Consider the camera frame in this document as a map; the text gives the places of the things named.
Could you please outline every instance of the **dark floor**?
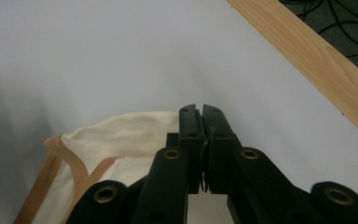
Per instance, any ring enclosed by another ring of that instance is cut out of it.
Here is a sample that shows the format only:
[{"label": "dark floor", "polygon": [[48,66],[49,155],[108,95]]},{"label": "dark floor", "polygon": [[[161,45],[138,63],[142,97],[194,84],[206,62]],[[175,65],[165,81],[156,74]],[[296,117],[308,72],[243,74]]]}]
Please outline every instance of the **dark floor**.
[{"label": "dark floor", "polygon": [[[305,0],[282,0],[286,2],[301,2]],[[332,3],[333,8],[337,12],[337,17],[340,21],[358,21],[358,19],[348,12],[345,8],[340,6],[337,2],[344,5],[358,15],[358,0],[314,0],[313,5],[318,5],[319,2],[322,4],[317,7],[314,11],[307,14],[304,22],[311,27],[315,32],[320,32],[323,28],[335,23],[335,17],[329,6],[329,1]],[[304,11],[305,4],[292,5],[283,3],[295,14],[300,14]],[[342,23],[342,26],[347,33],[358,41],[358,24]],[[331,29],[326,30],[321,36],[329,42],[332,46],[338,49],[343,55],[353,55],[358,53],[358,45],[350,41],[343,32],[335,26]],[[349,57],[356,66],[358,66],[358,56]]]}]

